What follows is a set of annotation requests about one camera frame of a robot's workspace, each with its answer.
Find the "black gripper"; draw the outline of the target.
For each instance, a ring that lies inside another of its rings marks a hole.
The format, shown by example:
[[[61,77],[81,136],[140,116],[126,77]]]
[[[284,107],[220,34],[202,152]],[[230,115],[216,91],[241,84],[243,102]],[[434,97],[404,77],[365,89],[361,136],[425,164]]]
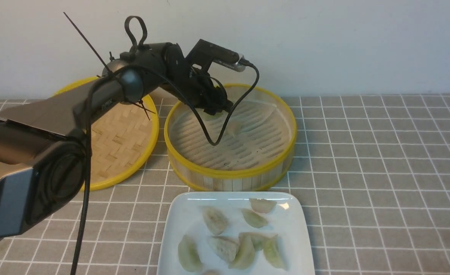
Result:
[[[201,108],[209,115],[231,111],[233,103],[228,99],[225,88],[216,87],[211,75],[200,71],[200,66],[190,65],[178,44],[166,46],[164,62],[166,77],[171,81],[164,83],[165,91],[181,102],[187,100],[190,106]]]

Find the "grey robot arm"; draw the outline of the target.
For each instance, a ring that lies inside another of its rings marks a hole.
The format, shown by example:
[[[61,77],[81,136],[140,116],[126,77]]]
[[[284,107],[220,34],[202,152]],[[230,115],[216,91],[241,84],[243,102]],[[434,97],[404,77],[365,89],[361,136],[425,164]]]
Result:
[[[90,127],[119,103],[139,104],[162,88],[190,107],[232,113],[211,81],[212,63],[242,71],[241,54],[199,40],[187,56],[178,44],[132,42],[110,57],[101,77],[0,113],[0,241],[25,233],[66,205],[89,183]]]

